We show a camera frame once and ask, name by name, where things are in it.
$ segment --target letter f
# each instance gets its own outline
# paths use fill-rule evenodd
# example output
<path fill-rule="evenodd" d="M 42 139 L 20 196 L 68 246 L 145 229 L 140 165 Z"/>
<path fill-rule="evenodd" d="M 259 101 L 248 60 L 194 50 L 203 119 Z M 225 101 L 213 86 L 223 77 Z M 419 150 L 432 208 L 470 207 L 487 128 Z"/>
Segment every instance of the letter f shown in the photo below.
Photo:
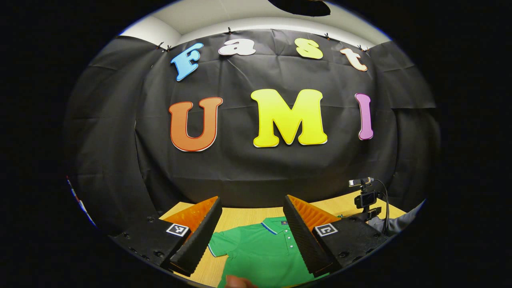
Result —
<path fill-rule="evenodd" d="M 174 57 L 170 62 L 176 65 L 176 69 L 178 70 L 178 76 L 176 77 L 176 81 L 181 81 L 183 78 L 187 77 L 188 74 L 192 73 L 199 66 L 197 63 L 190 63 L 190 61 L 199 60 L 201 56 L 197 49 L 202 48 L 202 43 L 195 43 L 187 50 L 181 52 L 176 57 Z"/>

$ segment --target human hand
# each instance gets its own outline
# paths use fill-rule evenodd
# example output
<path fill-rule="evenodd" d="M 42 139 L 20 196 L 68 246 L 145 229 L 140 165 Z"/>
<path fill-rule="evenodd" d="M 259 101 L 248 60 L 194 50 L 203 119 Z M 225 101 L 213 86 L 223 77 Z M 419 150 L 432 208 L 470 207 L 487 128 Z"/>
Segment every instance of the human hand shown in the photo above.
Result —
<path fill-rule="evenodd" d="M 226 285 L 224 288 L 258 288 L 251 281 L 234 275 L 226 275 Z"/>

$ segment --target wooden table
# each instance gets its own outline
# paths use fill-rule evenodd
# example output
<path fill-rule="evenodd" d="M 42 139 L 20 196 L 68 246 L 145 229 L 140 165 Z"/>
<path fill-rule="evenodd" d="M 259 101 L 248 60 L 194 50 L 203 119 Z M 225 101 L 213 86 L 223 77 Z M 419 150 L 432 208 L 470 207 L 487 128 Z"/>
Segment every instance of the wooden table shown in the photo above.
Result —
<path fill-rule="evenodd" d="M 354 215 L 362 212 L 362 209 L 357 209 L 354 204 L 354 198 L 360 194 L 360 191 L 356 191 L 347 195 L 322 200 L 311 203 L 316 207 L 323 209 L 335 216 L 343 215 L 344 217 Z M 167 211 L 160 219 L 169 217 L 170 215 L 177 213 L 185 208 L 188 208 L 194 204 L 179 202 L 169 211 Z M 377 199 L 377 203 L 370 206 L 370 209 L 375 207 L 382 207 L 382 212 L 379 214 L 379 218 L 386 216 L 386 202 Z M 397 218 L 405 214 L 404 211 L 389 205 L 389 217 Z M 215 227 L 215 232 L 225 231 L 232 228 L 258 224 L 261 223 L 265 218 L 268 217 L 283 217 L 283 207 L 275 208 L 222 208 L 222 215 Z M 224 271 L 224 264 L 226 263 L 228 256 L 214 257 L 208 247 L 206 247 L 203 258 L 199 262 L 196 271 L 186 277 L 179 273 L 175 273 L 177 276 L 181 276 L 185 279 L 217 287 L 221 281 L 222 272 Z"/>

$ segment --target white wall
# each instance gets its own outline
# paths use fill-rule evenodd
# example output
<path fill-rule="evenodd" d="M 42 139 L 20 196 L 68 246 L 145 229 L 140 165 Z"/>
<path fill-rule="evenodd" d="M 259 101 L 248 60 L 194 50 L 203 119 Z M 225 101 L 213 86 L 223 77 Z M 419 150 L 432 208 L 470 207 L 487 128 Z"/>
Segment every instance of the white wall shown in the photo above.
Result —
<path fill-rule="evenodd" d="M 162 48 L 165 49 L 167 49 L 167 45 L 176 46 L 181 38 L 181 34 L 174 28 L 153 16 L 147 16 L 133 23 L 120 35 L 136 37 L 155 45 L 163 42 Z"/>
<path fill-rule="evenodd" d="M 228 31 L 228 27 L 231 28 L 231 31 L 248 29 L 283 29 L 308 32 L 318 35 L 328 33 L 330 38 L 346 42 L 354 46 L 361 45 L 362 48 L 366 48 L 366 46 L 370 48 L 376 45 L 366 39 L 339 28 L 308 20 L 284 17 L 253 17 L 214 24 L 182 35 L 177 44 L 213 34 L 225 33 Z"/>

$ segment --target black cable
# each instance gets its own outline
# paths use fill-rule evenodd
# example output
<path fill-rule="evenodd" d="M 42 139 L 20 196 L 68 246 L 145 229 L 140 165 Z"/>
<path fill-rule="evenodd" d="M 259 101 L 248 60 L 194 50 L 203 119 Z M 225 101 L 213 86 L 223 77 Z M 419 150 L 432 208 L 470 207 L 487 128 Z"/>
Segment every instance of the black cable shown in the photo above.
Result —
<path fill-rule="evenodd" d="M 386 189 L 386 185 L 382 183 L 379 179 L 375 179 L 376 181 L 379 181 L 382 186 L 384 186 L 384 191 L 386 192 L 386 221 L 384 222 L 384 227 L 382 228 L 382 233 L 384 235 L 388 234 L 389 229 L 389 198 L 388 198 L 388 189 Z"/>

